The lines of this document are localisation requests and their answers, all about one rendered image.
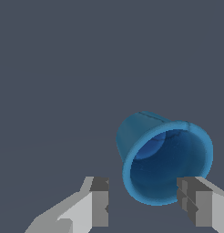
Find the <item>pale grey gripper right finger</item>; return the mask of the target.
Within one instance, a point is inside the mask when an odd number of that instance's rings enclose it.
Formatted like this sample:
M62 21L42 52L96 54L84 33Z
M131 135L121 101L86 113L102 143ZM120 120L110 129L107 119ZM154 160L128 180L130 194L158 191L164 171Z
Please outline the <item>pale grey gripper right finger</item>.
M204 177L178 177L177 200L196 227L224 233L224 191Z

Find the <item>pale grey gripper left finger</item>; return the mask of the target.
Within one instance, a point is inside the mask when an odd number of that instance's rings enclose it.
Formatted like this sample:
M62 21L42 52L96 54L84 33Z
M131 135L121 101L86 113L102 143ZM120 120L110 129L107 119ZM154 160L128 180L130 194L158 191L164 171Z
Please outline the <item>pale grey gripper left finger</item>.
M34 219L25 233L89 233L108 226L109 178L85 177L80 190Z

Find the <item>blue plastic cup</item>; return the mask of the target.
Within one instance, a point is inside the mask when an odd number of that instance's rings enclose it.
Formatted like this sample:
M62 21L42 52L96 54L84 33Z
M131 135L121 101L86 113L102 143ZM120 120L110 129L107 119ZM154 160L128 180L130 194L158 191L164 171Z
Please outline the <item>blue plastic cup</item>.
M127 117L116 142L124 186L146 205L175 203L177 179L206 177L213 162L213 144L204 129L148 111Z

